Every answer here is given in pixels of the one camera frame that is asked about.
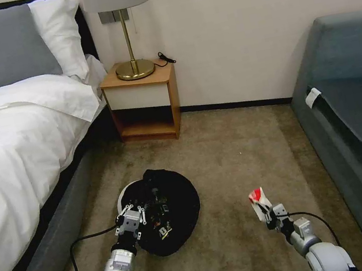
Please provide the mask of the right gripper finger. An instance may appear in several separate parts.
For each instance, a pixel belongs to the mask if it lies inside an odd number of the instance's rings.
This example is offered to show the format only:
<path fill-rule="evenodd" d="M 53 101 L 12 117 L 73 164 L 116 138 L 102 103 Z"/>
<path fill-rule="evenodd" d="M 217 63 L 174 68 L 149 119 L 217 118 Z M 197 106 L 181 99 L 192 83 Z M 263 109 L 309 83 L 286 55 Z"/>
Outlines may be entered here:
<path fill-rule="evenodd" d="M 267 207 L 267 211 L 268 211 L 267 215 L 259 217 L 259 220 L 260 220 L 260 222 L 270 224 L 274 220 L 273 207 L 272 207 L 272 205 L 266 205 L 266 207 Z"/>
<path fill-rule="evenodd" d="M 267 213 L 268 213 L 267 207 L 264 204 L 259 203 L 259 201 L 257 201 L 257 200 L 252 200 L 251 204 L 258 217 L 267 215 Z"/>

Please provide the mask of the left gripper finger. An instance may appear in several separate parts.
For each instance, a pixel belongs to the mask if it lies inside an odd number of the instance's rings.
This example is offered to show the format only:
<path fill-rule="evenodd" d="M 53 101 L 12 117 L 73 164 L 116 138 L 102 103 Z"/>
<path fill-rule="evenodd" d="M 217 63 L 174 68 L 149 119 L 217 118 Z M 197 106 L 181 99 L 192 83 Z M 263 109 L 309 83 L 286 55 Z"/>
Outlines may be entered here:
<path fill-rule="evenodd" d="M 147 221 L 146 221 L 146 215 L 145 215 L 145 207 L 143 207 L 143 206 L 137 206 L 137 208 L 138 208 L 138 211 L 139 211 L 139 213 L 140 213 L 140 224 L 142 224 L 142 225 L 146 225 L 147 224 Z"/>
<path fill-rule="evenodd" d="M 129 210 L 133 208 L 133 205 L 126 205 L 123 210 L 116 216 L 115 223 L 117 226 L 123 225 L 125 216 L 128 214 Z"/>

